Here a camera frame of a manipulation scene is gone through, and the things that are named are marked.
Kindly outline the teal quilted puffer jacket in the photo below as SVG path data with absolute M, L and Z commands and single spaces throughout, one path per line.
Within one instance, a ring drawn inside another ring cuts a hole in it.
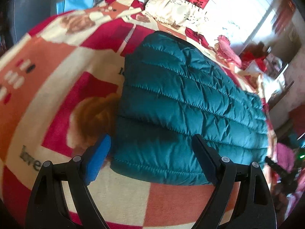
M 194 45 L 156 31 L 125 58 L 110 167 L 165 185 L 205 185 L 192 137 L 221 156 L 264 164 L 268 127 L 258 95 L 239 88 Z

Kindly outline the cluttered bedside table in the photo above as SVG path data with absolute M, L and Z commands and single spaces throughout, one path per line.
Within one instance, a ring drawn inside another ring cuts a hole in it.
M 273 55 L 271 48 L 265 47 L 263 42 L 248 44 L 239 57 L 244 70 L 262 75 L 263 88 L 266 92 L 279 94 L 288 87 L 284 73 L 289 63 Z

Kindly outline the red orange cream checkered blanket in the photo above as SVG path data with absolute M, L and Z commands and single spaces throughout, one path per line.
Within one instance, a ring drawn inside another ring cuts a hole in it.
M 45 161 L 69 161 L 106 134 L 113 141 L 125 58 L 156 31 L 194 45 L 239 88 L 259 96 L 268 127 L 266 156 L 274 155 L 276 137 L 260 74 L 218 56 L 217 38 L 208 43 L 198 28 L 158 22 L 137 0 L 105 0 L 48 18 L 1 57 L 1 200 L 19 226 L 25 226 Z M 89 185 L 111 228 L 190 228 L 213 192 L 208 182 L 165 185 L 120 175 L 111 160 L 110 151 Z

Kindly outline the pink ruffled pillow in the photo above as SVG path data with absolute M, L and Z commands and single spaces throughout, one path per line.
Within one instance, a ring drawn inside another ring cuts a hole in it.
M 231 48 L 231 43 L 229 39 L 220 35 L 217 38 L 218 42 L 214 45 L 214 49 L 218 56 L 225 59 L 228 63 L 235 64 L 238 68 L 242 67 L 242 61 L 240 57 Z

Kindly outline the light blue bag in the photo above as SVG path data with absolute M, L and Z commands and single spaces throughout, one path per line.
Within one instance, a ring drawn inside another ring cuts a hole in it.
M 56 3 L 56 14 L 62 14 L 72 10 L 84 10 L 94 6 L 94 0 L 63 0 Z

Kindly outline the grey refrigerator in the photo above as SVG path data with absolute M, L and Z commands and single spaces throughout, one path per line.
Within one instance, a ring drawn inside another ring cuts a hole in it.
M 52 0 L 8 0 L 5 5 L 5 41 L 12 47 L 51 14 Z

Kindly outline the cream lace pillow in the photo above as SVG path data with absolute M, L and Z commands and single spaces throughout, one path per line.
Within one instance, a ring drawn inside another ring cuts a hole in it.
M 145 11 L 156 21 L 196 29 L 209 21 L 208 0 L 148 0 Z

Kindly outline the red hanging wall decoration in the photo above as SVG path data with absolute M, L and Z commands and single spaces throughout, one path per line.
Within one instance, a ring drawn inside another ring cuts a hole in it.
M 272 25 L 272 30 L 275 34 L 280 34 L 291 21 L 296 6 L 292 0 L 282 0 L 275 14 L 275 21 Z

